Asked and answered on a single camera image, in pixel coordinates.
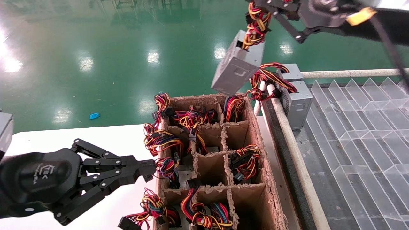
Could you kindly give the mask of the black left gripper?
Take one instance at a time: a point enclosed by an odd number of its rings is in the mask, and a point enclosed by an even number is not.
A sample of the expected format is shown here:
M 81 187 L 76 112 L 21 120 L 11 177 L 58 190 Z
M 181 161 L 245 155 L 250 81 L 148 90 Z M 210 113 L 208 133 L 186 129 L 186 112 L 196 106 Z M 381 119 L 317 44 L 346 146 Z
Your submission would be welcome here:
M 1 218 L 26 217 L 50 211 L 57 219 L 76 219 L 86 206 L 81 196 L 80 166 L 74 150 L 31 152 L 1 161 Z

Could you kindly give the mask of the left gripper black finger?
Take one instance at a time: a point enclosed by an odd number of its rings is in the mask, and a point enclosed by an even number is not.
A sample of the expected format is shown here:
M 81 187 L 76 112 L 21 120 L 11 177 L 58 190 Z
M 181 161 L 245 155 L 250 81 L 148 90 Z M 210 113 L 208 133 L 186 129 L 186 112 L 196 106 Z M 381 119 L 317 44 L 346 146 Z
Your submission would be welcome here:
M 71 150 L 75 153 L 83 153 L 88 159 L 83 160 L 82 165 L 89 173 L 102 173 L 110 170 L 128 170 L 139 173 L 154 173 L 155 161 L 136 160 L 132 155 L 117 156 L 101 147 L 93 145 L 85 140 L 76 139 Z
M 55 209 L 54 217 L 61 225 L 66 226 L 120 186 L 136 183 L 139 176 L 143 176 L 146 182 L 150 181 L 152 173 L 152 170 L 142 174 L 140 170 L 110 170 L 99 175 L 82 177 L 79 180 L 78 191 L 85 193 L 69 199 L 62 207 Z

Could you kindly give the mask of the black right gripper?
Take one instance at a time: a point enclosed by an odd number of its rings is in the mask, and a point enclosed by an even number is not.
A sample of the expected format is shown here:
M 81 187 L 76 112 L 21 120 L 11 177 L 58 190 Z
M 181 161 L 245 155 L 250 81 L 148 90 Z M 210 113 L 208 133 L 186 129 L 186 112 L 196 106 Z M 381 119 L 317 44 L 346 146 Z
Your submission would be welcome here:
M 298 44 L 320 28 L 338 28 L 346 22 L 346 16 L 355 12 L 352 0 L 248 0 L 262 12 L 274 14 L 274 18 Z M 299 15 L 306 28 L 298 31 L 282 14 Z

